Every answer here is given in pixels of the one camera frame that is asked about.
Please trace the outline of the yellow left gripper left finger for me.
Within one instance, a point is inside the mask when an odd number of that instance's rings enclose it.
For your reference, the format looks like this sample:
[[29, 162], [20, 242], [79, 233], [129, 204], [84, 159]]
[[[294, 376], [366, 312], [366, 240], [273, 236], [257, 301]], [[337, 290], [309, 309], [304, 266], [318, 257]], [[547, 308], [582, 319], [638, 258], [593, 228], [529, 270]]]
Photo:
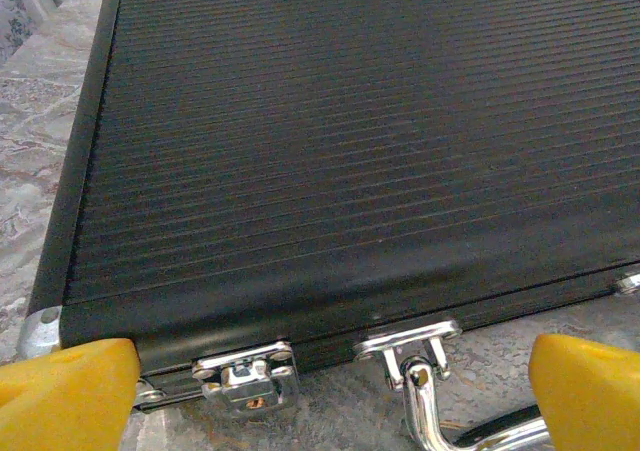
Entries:
[[121, 338], [0, 366], [0, 451], [118, 451], [139, 377]]

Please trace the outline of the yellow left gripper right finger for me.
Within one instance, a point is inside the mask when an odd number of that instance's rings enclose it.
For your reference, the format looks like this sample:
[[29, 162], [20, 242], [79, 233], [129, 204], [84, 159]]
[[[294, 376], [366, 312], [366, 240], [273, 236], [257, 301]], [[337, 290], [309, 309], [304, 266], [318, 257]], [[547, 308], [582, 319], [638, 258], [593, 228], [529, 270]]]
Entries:
[[640, 451], [640, 352], [543, 334], [528, 374], [556, 451]]

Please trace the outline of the black ribbed aluminium case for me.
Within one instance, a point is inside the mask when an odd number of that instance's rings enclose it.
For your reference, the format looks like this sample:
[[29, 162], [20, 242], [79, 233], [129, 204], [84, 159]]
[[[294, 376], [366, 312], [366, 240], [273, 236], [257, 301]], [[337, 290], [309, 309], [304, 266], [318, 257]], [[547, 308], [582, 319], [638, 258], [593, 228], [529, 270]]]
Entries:
[[125, 338], [136, 410], [378, 358], [450, 442], [461, 332], [640, 289], [640, 0], [104, 0], [18, 341]]

